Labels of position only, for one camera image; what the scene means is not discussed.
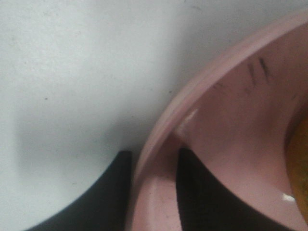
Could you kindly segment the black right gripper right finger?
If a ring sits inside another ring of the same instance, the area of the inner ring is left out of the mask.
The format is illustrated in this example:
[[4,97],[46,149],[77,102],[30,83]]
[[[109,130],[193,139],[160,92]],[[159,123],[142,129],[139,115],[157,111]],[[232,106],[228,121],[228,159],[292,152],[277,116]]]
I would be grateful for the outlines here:
[[219,181],[190,149],[180,148],[177,205],[184,231],[306,231],[295,201],[262,178]]

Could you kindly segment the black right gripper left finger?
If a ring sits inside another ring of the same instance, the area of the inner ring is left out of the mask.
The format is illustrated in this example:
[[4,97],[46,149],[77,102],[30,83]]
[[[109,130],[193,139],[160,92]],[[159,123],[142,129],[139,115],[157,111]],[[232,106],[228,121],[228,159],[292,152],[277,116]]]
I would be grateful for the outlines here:
[[123,231],[131,188],[132,153],[120,151],[78,199],[33,231]]

